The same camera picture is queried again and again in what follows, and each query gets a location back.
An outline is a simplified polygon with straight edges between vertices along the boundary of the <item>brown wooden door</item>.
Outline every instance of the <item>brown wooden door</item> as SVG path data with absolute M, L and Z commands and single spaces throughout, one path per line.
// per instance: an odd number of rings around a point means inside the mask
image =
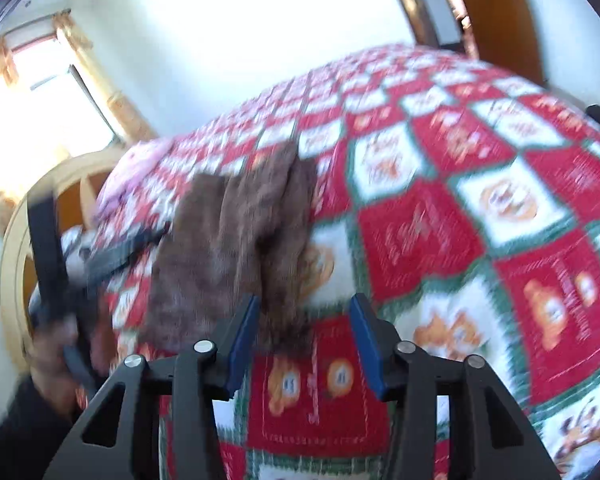
M 543 84 L 534 22 L 526 0 L 464 0 L 480 58 Z

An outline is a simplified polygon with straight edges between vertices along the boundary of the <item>window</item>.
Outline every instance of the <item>window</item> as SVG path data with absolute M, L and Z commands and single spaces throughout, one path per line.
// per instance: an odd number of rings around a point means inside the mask
M 37 134 L 69 155 L 97 152 L 118 142 L 64 47 L 55 39 L 26 46 L 13 55 L 20 81 L 30 89 L 30 104 L 46 118 Z

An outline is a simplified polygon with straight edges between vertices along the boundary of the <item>black sleeve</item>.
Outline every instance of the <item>black sleeve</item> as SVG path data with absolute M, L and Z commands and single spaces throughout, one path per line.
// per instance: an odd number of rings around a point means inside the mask
M 24 378 L 0 425 L 0 479 L 40 480 L 71 426 Z

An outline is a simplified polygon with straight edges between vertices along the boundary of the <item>yellow curtain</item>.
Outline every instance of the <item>yellow curtain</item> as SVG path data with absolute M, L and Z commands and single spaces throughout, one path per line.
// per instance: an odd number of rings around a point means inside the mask
M 47 118 L 31 105 L 29 89 L 19 84 L 10 49 L 0 37 L 0 234 L 17 202 L 48 170 L 69 157 L 45 137 Z
M 75 24 L 68 11 L 53 17 L 58 40 L 74 53 L 75 66 L 98 101 L 111 126 L 129 144 L 151 140 L 157 136 L 133 103 L 112 85 L 93 55 L 93 43 Z

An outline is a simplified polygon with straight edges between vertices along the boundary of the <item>silver screw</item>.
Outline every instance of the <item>silver screw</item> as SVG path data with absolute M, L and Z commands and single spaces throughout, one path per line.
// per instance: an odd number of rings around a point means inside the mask
M 472 354 L 466 360 L 469 363 L 469 366 L 473 368 L 482 368 L 484 366 L 484 359 L 479 355 Z
M 193 349 L 199 354 L 206 354 L 211 352 L 214 349 L 214 343 L 209 341 L 208 339 L 201 339 L 195 345 L 193 345 Z
M 400 341 L 395 349 L 401 354 L 413 354 L 416 351 L 416 345 L 411 341 Z
M 125 366 L 129 368 L 135 368 L 142 362 L 142 356 L 138 354 L 131 354 L 125 357 Z

